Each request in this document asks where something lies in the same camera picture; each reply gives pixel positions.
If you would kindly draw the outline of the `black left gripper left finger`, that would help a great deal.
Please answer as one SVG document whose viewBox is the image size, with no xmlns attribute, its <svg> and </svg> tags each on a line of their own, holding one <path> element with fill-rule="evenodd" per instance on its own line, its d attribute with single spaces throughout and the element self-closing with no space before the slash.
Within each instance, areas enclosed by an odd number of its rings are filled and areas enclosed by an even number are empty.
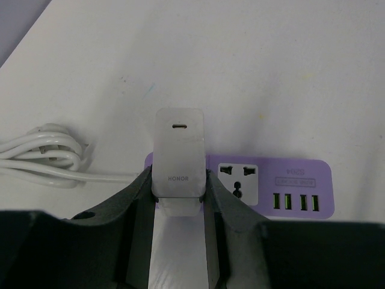
<svg viewBox="0 0 385 289">
<path fill-rule="evenodd" d="M 147 288 L 155 218 L 151 169 L 71 219 L 1 212 L 2 288 Z"/>
</svg>

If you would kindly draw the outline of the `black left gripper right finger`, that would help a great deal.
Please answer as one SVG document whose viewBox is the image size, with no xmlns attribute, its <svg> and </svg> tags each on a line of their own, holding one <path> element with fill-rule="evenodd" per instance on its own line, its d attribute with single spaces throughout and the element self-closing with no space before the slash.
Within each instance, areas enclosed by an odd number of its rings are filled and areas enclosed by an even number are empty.
<svg viewBox="0 0 385 289">
<path fill-rule="evenodd" d="M 270 220 L 206 173 L 210 288 L 383 288 L 384 225 Z"/>
</svg>

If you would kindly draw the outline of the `small white block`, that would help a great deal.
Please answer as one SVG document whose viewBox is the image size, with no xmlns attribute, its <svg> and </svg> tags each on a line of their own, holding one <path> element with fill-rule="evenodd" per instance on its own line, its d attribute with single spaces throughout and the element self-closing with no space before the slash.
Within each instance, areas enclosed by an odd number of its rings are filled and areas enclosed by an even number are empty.
<svg viewBox="0 0 385 289">
<path fill-rule="evenodd" d="M 155 117 L 152 193 L 169 217 L 194 217 L 206 190 L 204 115 L 198 108 L 162 108 Z"/>
</svg>

